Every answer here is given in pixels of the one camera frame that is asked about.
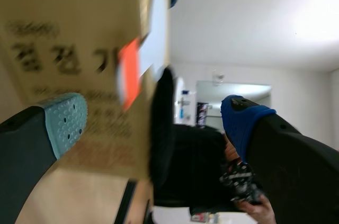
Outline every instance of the white wall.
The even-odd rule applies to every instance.
[[[339,69],[331,73],[334,148],[339,150]]]
[[[271,96],[268,95],[266,97],[261,98],[260,100],[254,101],[254,102],[259,104],[259,105],[271,107]]]
[[[199,80],[212,80],[212,71],[225,75],[226,83],[269,84],[271,104],[278,115],[306,136],[333,146],[333,114],[330,74],[258,67],[172,64],[186,88],[195,91]],[[195,103],[190,111],[194,125]]]

